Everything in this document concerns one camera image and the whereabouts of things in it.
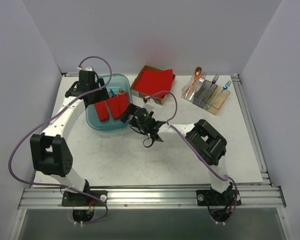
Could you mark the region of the red paper napkin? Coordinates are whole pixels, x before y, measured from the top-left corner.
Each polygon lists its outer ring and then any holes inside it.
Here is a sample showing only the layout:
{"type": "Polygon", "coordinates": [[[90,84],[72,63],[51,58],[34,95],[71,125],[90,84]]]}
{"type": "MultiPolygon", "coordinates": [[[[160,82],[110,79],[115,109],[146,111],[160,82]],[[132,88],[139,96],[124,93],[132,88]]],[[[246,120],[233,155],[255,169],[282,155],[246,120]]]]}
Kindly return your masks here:
{"type": "Polygon", "coordinates": [[[100,122],[105,122],[110,119],[109,111],[105,101],[95,103],[94,108],[100,122]]]}

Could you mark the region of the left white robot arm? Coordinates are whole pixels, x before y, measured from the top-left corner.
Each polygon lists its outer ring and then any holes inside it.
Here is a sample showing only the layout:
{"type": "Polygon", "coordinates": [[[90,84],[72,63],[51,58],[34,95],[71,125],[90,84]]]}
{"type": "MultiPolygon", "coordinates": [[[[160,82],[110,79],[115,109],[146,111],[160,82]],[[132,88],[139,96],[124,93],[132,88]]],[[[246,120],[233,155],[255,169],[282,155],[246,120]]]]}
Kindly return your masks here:
{"type": "Polygon", "coordinates": [[[67,138],[79,116],[88,106],[109,98],[105,82],[93,70],[80,70],[78,80],[66,91],[56,118],[41,134],[30,138],[33,167],[37,172],[55,179],[73,194],[80,206],[91,201],[89,183],[73,168],[73,155],[67,138]]]}

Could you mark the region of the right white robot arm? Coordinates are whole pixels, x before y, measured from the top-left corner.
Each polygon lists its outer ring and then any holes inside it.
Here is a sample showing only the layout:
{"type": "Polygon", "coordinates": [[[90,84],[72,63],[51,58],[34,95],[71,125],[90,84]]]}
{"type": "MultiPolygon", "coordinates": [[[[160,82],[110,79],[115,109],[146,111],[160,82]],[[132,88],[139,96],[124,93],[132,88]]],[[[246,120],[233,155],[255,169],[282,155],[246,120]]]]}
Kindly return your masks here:
{"type": "Polygon", "coordinates": [[[179,136],[194,152],[198,159],[208,168],[210,185],[213,189],[212,200],[222,205],[230,198],[227,188],[230,185],[228,172],[222,157],[226,154],[226,139],[206,120],[195,123],[175,124],[168,120],[153,118],[153,109],[149,103],[139,107],[128,104],[120,120],[139,130],[139,133],[151,139],[151,142],[166,142],[179,136]]]}

